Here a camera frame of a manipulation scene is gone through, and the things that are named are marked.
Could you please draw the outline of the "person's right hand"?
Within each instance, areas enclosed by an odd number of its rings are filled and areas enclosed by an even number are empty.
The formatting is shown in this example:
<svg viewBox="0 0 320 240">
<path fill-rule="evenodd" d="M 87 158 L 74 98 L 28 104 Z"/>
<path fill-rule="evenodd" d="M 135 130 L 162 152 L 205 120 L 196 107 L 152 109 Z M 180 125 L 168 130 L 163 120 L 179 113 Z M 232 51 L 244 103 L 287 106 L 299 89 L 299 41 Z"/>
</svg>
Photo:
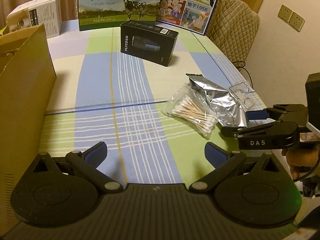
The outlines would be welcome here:
<svg viewBox="0 0 320 240">
<path fill-rule="evenodd" d="M 290 168 L 292 179 L 300 177 L 299 167 L 314 167 L 318 161 L 319 146 L 315 146 L 312 149 L 302 148 L 289 148 L 281 150 L 282 156 L 285 156 L 286 161 Z"/>
</svg>

